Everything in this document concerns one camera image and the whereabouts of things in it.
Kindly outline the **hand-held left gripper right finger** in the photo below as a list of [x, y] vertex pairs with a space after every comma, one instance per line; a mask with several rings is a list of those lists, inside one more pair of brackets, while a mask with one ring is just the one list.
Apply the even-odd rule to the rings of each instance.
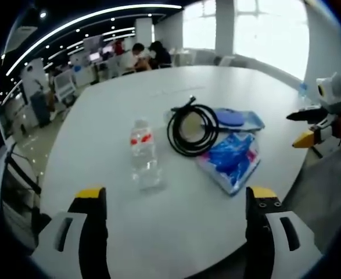
[[302, 278], [321, 259], [314, 233], [275, 192], [246, 188], [244, 278]]

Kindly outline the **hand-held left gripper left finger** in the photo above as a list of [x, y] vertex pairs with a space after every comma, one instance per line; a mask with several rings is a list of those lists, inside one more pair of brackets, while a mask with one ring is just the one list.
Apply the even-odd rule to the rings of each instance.
[[78, 192], [39, 233], [33, 262], [48, 278], [110, 278], [106, 220], [106, 189]]

